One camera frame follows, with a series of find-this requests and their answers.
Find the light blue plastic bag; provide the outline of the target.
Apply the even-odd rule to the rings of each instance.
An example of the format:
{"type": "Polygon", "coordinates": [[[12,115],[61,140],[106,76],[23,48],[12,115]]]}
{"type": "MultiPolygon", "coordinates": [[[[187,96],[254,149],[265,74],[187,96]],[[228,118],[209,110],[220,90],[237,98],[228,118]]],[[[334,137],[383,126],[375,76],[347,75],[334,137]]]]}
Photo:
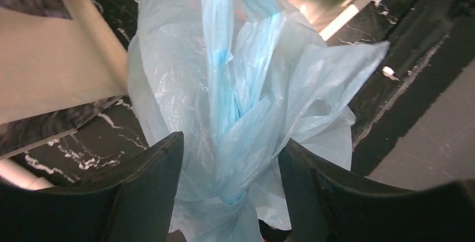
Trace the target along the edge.
{"type": "Polygon", "coordinates": [[[348,170],[348,103],[389,48],[328,46],[284,0],[139,0],[128,94],[149,145],[184,135],[170,231],[262,241],[291,227],[278,154],[293,139],[348,170]]]}

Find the beige canvas tote bag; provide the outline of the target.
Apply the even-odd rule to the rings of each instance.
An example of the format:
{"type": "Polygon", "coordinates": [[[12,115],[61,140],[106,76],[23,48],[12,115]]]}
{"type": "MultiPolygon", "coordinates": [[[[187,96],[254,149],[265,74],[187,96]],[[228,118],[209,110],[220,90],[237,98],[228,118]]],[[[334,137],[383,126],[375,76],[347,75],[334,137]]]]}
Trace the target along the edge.
{"type": "Polygon", "coordinates": [[[92,0],[1,0],[1,159],[77,132],[127,91],[92,0]]]}

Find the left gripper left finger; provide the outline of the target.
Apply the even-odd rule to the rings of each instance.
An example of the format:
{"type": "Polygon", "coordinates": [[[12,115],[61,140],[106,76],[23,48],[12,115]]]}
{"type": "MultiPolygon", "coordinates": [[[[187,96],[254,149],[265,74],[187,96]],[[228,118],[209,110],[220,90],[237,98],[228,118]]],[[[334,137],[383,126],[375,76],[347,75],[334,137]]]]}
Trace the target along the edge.
{"type": "Polygon", "coordinates": [[[174,132],[68,187],[1,185],[2,241],[166,241],[184,155],[174,132]]]}

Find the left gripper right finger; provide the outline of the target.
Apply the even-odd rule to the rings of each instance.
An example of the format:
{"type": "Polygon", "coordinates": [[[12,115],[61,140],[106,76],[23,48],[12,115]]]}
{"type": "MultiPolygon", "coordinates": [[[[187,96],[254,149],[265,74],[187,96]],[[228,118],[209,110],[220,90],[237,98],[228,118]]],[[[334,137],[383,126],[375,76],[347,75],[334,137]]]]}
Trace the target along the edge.
{"type": "Polygon", "coordinates": [[[474,181],[378,183],[290,140],[278,157],[294,241],[473,241],[474,181]]]}

